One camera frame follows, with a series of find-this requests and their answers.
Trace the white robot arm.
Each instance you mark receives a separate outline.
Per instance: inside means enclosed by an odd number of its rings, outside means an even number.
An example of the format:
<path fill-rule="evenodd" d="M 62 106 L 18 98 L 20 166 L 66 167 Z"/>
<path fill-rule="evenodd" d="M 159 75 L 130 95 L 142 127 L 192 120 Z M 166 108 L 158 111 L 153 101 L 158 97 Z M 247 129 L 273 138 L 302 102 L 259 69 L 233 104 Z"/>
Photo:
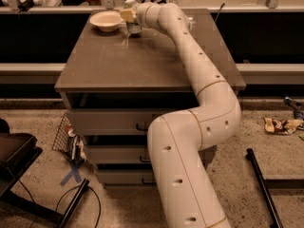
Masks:
<path fill-rule="evenodd" d="M 200 151 L 228 140 L 241 109 L 234 90 L 189 31 L 173 3 L 142 3 L 122 9 L 129 23 L 155 29 L 174 42 L 199 105 L 163 114 L 148 128 L 147 145 L 168 228 L 232 228 Z"/>

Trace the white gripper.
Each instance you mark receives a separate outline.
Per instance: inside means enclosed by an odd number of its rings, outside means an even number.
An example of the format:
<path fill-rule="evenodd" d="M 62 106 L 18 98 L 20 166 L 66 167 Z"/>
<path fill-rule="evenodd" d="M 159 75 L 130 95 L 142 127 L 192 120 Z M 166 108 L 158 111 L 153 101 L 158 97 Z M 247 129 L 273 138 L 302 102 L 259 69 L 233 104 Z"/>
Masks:
<path fill-rule="evenodd" d="M 155 3 L 142 3 L 133 9 L 122 9 L 120 11 L 121 17 L 127 23 L 135 23 L 136 15 L 140 25 L 144 28 L 156 28 L 158 22 L 159 5 Z"/>

